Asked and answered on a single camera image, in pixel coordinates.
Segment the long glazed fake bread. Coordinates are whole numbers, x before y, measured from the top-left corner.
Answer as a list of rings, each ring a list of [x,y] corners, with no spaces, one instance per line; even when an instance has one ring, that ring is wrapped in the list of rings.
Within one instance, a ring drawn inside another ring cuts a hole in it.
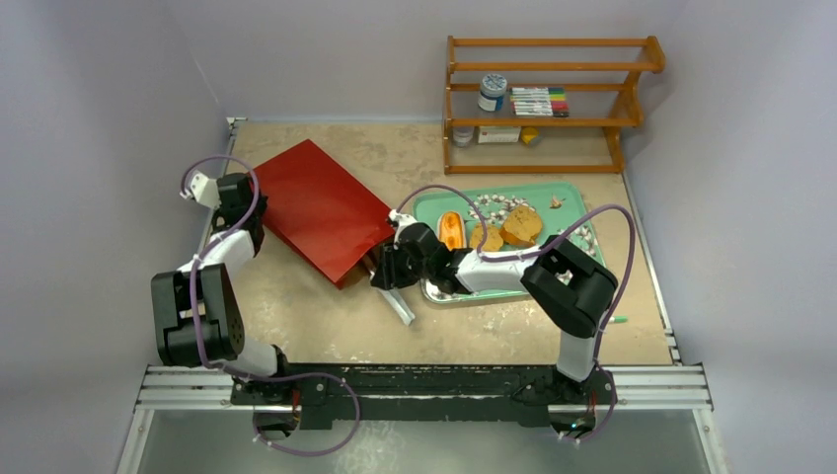
[[[464,219],[456,211],[446,211],[438,219],[436,225],[438,240],[448,250],[467,248],[467,232]]]

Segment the metal serving tongs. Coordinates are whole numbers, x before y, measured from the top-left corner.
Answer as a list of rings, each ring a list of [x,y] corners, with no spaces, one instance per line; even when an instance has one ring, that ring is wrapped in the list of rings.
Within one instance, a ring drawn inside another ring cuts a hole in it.
[[[366,268],[369,273],[369,279],[373,279],[376,272],[376,262],[375,259],[367,254],[361,259],[361,263]],[[410,309],[407,302],[404,300],[402,295],[398,292],[397,289],[393,290],[384,290],[374,286],[384,300],[392,307],[395,313],[399,316],[402,322],[406,326],[410,326],[416,318],[415,313]]]

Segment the round brown fake bread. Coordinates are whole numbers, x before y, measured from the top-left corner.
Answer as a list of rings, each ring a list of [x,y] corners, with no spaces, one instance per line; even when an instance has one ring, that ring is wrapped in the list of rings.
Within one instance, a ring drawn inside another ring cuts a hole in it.
[[[500,251],[503,245],[505,244],[503,238],[500,235],[500,229],[490,224],[486,226],[486,229],[488,231],[488,235],[487,237],[484,237],[484,230],[482,225],[478,223],[475,226],[469,238],[469,247],[472,249],[477,249],[479,247],[479,244],[483,243],[482,250],[484,252]]]

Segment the red paper bag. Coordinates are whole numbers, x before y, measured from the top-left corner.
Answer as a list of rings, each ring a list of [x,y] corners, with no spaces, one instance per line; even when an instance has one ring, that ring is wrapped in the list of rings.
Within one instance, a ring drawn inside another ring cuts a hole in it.
[[[263,224],[336,288],[391,239],[390,207],[308,139],[255,168],[267,197]]]

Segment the brown crusty fake bread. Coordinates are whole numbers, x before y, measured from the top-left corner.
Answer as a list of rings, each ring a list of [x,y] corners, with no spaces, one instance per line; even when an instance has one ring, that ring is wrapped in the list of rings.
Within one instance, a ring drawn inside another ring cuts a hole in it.
[[[499,235],[505,244],[529,248],[536,245],[543,227],[543,220],[535,210],[520,205],[507,216],[499,228]]]

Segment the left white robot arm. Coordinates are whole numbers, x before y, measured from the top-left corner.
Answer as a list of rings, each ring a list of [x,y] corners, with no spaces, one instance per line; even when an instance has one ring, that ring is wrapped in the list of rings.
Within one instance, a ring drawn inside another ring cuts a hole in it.
[[[246,335],[232,284],[262,248],[267,198],[244,173],[211,179],[193,172],[182,195],[211,209],[211,235],[189,262],[151,279],[159,358],[167,366],[255,376],[261,396],[283,403],[294,390],[286,357],[280,348]]]

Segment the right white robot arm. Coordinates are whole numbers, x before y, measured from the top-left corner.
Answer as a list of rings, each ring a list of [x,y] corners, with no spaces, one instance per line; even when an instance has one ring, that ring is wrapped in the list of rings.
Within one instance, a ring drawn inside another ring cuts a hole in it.
[[[599,329],[618,289],[616,277],[572,242],[553,235],[533,252],[449,249],[434,230],[409,219],[382,248],[371,285],[381,291],[421,280],[448,294],[524,291],[561,331],[554,387],[576,402],[593,386]]]

